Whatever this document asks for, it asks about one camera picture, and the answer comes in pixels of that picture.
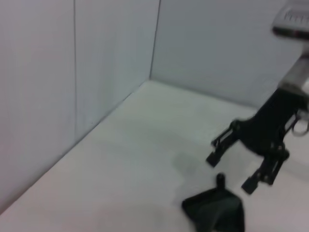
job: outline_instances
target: white panel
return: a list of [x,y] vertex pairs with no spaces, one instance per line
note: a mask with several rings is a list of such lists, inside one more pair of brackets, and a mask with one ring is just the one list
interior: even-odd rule
[[152,77],[260,106],[300,55],[271,23],[285,0],[162,0]]
[[0,1],[0,211],[74,141],[73,0]]
[[159,0],[76,0],[77,138],[149,78]]

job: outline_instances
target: white table surface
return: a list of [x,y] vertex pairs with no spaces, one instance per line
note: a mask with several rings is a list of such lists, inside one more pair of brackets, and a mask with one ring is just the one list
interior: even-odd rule
[[218,172],[243,198],[247,232],[309,231],[309,137],[273,187],[240,188],[261,163],[240,143],[213,169],[210,141],[254,109],[148,82],[0,216],[0,232],[189,232],[180,202]]

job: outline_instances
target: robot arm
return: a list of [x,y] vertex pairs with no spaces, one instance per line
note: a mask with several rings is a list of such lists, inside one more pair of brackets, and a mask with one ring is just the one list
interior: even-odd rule
[[[309,4],[286,5],[273,23],[273,32],[293,39],[309,39]],[[264,157],[260,168],[242,188],[252,194],[259,181],[272,185],[281,166],[289,158],[283,139],[288,131],[294,130],[302,115],[308,114],[308,103],[309,50],[304,49],[277,90],[258,112],[248,120],[234,120],[228,129],[212,141],[215,151],[208,156],[207,162],[215,167],[225,151],[240,140],[247,149]]]

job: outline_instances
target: black fabric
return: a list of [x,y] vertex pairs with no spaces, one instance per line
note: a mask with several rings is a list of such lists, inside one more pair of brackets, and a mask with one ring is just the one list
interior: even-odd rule
[[245,232],[242,201],[224,186],[184,200],[182,208],[197,232]]

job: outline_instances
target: white floor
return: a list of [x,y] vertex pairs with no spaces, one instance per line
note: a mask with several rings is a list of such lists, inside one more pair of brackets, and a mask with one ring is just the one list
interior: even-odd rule
[[220,171],[243,198],[247,232],[309,230],[309,138],[273,187],[240,188],[261,159],[241,144],[212,169],[210,141],[253,109],[145,83],[0,216],[1,232],[189,232],[180,202],[214,186]]

